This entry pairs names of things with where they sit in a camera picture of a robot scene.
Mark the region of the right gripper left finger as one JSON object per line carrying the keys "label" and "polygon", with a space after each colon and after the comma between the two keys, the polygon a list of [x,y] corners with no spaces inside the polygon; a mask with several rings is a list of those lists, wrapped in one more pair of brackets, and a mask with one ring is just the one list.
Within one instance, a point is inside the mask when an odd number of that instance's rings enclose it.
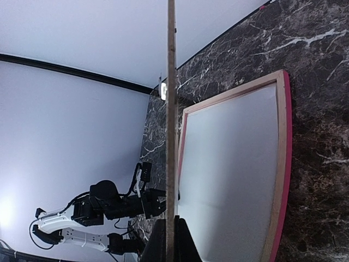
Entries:
{"label": "right gripper left finger", "polygon": [[141,255],[141,262],[166,261],[166,220],[156,221],[149,241]]}

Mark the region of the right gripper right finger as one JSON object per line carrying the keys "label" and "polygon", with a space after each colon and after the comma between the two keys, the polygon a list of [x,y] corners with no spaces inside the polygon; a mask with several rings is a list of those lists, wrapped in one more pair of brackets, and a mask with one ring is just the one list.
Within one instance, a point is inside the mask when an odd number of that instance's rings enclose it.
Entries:
{"label": "right gripper right finger", "polygon": [[184,218],[174,217],[174,261],[202,262]]}

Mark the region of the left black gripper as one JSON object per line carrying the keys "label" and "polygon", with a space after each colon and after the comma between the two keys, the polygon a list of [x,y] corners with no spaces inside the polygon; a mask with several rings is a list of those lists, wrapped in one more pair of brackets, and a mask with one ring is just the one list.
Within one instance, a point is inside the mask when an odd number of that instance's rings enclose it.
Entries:
{"label": "left black gripper", "polygon": [[142,192],[141,202],[146,218],[157,217],[166,210],[166,200],[161,202],[159,199],[165,197],[166,192],[160,189],[150,188]]}

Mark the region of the brown cardboard backing board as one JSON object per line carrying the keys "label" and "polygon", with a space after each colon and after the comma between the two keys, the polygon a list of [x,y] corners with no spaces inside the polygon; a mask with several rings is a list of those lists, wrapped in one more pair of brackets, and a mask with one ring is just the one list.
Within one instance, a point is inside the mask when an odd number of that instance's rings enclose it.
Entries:
{"label": "brown cardboard backing board", "polygon": [[175,1],[167,1],[167,93],[166,93],[166,260],[175,260],[176,191],[176,22]]}

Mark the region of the light wooden picture frame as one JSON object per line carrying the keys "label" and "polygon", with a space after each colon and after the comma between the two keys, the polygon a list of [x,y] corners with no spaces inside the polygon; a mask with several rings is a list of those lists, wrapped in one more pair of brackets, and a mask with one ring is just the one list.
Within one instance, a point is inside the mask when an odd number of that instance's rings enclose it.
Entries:
{"label": "light wooden picture frame", "polygon": [[278,116],[277,166],[269,228],[259,261],[275,260],[280,244],[287,208],[292,160],[292,105],[288,73],[284,70],[278,70],[185,108],[182,113],[182,126],[179,142],[179,164],[177,175],[178,189],[180,185],[180,174],[182,171],[186,123],[188,116],[193,112],[197,112],[209,106],[216,105],[233,98],[242,97],[271,84],[276,86],[276,106]]}

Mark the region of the red sunset photo print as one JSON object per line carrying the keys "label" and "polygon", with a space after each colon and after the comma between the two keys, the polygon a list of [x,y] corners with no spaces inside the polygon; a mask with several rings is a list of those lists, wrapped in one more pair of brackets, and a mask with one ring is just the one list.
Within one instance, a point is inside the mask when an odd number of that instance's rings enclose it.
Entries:
{"label": "red sunset photo print", "polygon": [[276,178],[276,86],[187,118],[179,215],[203,261],[259,261]]}

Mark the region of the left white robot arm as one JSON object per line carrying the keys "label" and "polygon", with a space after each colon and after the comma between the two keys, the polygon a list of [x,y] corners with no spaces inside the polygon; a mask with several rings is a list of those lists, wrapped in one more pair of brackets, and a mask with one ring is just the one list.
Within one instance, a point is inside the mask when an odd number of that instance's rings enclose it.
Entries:
{"label": "left white robot arm", "polygon": [[106,219],[159,216],[166,210],[166,202],[160,201],[165,195],[164,190],[154,188],[141,189],[137,194],[121,194],[114,182],[102,180],[91,185],[89,192],[73,198],[62,210],[48,213],[38,208],[29,226],[29,236],[37,237],[50,247],[66,243],[115,255],[140,254],[145,244],[138,236],[125,239],[118,233],[92,234],[78,228],[103,225]]}

